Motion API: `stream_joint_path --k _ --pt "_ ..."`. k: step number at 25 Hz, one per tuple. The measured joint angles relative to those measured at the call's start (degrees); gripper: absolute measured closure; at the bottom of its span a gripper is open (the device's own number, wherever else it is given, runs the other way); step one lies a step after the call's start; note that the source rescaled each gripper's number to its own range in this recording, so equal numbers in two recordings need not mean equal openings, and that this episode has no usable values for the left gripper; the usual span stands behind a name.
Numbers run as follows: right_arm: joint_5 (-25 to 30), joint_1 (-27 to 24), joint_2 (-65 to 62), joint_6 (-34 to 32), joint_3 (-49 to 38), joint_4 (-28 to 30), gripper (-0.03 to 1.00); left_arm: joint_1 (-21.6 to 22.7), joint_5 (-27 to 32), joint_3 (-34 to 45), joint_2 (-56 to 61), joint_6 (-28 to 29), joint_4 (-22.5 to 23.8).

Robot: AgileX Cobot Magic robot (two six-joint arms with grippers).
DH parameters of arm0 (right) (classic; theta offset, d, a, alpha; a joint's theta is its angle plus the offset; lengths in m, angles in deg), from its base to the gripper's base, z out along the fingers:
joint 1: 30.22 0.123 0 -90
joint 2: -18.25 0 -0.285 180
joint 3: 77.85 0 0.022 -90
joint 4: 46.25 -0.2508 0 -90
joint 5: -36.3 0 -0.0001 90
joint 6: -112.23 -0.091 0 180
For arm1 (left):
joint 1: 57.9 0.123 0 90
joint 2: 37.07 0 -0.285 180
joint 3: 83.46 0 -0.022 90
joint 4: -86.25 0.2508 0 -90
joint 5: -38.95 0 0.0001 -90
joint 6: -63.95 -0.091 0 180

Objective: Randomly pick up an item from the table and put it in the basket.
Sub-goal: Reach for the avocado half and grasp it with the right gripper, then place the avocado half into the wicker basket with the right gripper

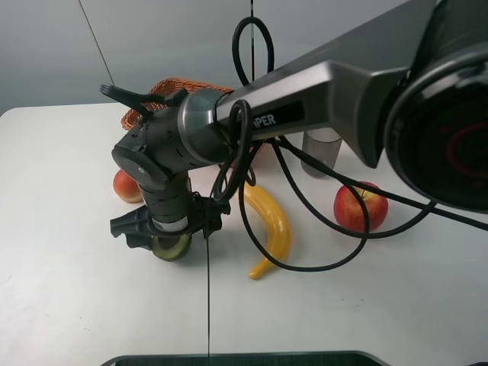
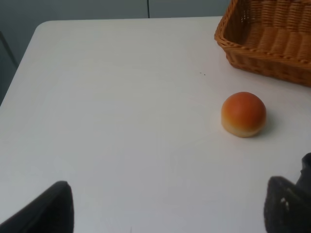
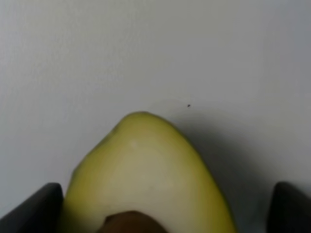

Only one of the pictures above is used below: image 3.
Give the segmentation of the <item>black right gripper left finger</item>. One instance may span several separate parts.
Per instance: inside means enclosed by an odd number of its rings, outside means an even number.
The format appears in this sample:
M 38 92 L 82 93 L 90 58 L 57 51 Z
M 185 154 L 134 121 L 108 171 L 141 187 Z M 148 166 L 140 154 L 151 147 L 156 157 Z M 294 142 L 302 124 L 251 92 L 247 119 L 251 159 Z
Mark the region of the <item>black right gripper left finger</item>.
M 0 219 L 2 233 L 54 233 L 63 204 L 59 183 L 48 183 Z

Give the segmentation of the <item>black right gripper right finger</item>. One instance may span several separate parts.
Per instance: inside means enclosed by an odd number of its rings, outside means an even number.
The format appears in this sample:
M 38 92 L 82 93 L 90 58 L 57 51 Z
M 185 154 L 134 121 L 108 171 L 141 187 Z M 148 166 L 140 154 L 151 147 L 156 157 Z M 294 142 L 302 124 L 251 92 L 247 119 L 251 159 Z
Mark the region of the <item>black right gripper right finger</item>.
M 288 182 L 274 186 L 266 223 L 268 233 L 311 233 L 311 196 Z

